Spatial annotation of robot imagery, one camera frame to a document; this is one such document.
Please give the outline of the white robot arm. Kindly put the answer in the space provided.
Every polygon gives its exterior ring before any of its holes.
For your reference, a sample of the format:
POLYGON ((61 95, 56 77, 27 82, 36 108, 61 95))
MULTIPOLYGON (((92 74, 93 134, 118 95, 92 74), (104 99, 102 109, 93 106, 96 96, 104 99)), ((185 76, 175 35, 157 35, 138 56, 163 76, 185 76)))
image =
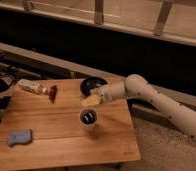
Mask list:
POLYGON ((196 142, 196 111, 159 92, 138 74, 131 74, 115 83, 108 83, 100 77, 88 77, 81 82, 80 91, 86 97, 86 106, 91 104, 90 100, 97 104, 118 99, 139 99, 150 103, 196 142))

